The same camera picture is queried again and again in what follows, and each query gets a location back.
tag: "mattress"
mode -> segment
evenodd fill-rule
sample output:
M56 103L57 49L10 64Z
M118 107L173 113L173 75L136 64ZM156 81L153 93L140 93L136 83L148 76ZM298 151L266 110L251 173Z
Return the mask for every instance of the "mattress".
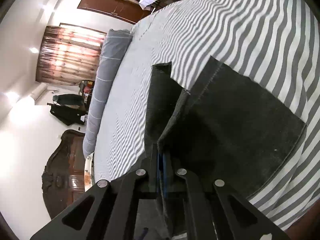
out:
M307 124L281 170L249 200L287 229L320 196L319 26L307 4L182 0L142 19L131 32L97 135L95 180L123 175L144 151L151 66L172 62L171 78L189 90L213 56Z

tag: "wooden dresser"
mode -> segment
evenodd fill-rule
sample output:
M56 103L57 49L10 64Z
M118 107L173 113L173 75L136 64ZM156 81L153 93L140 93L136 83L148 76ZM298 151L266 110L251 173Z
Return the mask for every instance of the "wooden dresser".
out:
M84 133L66 130L42 175L45 206L52 218L84 193Z

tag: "ceiling light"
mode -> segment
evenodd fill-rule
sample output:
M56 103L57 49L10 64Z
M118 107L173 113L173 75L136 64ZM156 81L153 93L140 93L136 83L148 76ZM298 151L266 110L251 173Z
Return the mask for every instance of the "ceiling light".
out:
M11 105L14 105L20 97L17 93L12 91L5 93L5 95L7 96L7 98L9 98L9 102Z
M32 53L39 53L39 50L37 50L36 48L30 48L30 51L31 51Z

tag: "black fabric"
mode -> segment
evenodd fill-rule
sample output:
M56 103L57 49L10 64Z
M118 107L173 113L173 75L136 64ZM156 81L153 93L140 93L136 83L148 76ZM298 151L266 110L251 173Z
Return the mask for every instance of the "black fabric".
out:
M157 143L171 118L181 93L180 85L171 79L170 75L171 62L153 66L144 137L145 151L148 156L151 153L152 145Z
M167 152L178 157L204 187L223 179L245 197L257 192L285 163L305 128L303 121L260 85L212 57L191 91L170 74L169 64L153 67L143 156L156 142L163 158ZM167 233L162 237L185 230L183 217L174 216L183 214L183 207L165 199L169 182L159 179L162 199L140 201L143 220L137 218L136 237L146 221L149 229Z
M54 102L57 102L59 105L69 105L69 106L83 106L83 98L81 95L75 94L64 94L64 95L55 95L52 97Z
M223 179L245 197L290 155L305 127L267 90L211 57L190 94L182 93L159 148L178 157L204 186Z
M170 75L171 63L153 66L146 112L145 152L129 172L139 169L142 159L151 154L152 145L157 143L175 109L181 87L170 78ZM134 239L138 239L145 228L148 228L148 232L144 240L171 238L172 223L167 217L164 206L162 198L139 201Z
M85 115L86 112L78 109L74 109L68 106L57 106L55 104L49 104L51 106L50 113L57 117L65 125L72 125L74 123L84 124L81 121L81 116Z

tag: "bolt head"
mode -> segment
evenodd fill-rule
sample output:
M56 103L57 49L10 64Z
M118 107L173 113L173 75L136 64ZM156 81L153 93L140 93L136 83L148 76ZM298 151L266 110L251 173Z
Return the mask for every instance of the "bolt head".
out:
M223 187L224 186L224 181L222 179L217 179L214 183L215 183L215 185L217 187Z
M105 179L101 179L98 181L98 187L106 187L108 185L108 181Z
M186 170L186 169L178 169L178 170L177 170L177 173L178 173L179 175L186 175L186 174L187 174L187 170Z
M137 174L138 176L143 176L144 174L146 174L146 171L145 171L144 169L138 169L138 170L136 171L136 174Z
M263 235L260 240L272 240L272 234Z

